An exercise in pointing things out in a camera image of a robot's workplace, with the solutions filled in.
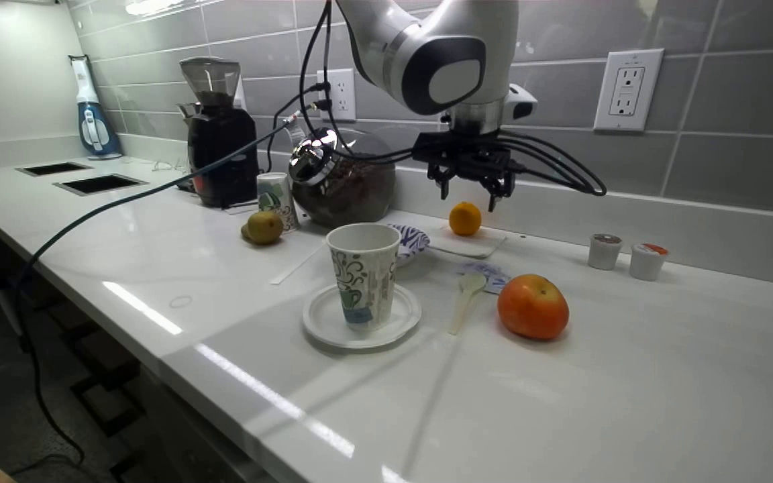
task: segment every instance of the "kitchen counter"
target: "kitchen counter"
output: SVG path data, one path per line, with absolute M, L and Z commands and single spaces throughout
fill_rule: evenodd
M 141 159 L 92 166 L 172 177 Z M 145 189 L 53 186 L 82 177 L 2 166 L 0 233 L 33 253 L 86 209 Z M 465 260 L 427 253 L 397 273 L 422 301 L 422 327 L 388 352 L 338 355 L 302 331 L 307 296 L 330 280 L 311 254 L 319 233 L 252 249 L 239 241 L 251 211 L 166 191 L 90 219 L 43 268 L 227 434 L 241 430 L 235 440 L 276 481 L 773 481 L 773 284 L 672 264 L 660 283 L 636 283 L 588 268 L 582 248 L 502 233 L 491 266 L 567 293 L 563 340 L 502 334 L 494 296 L 479 296 L 465 334 L 449 335 Z M 390 223 L 444 225 L 409 211 Z

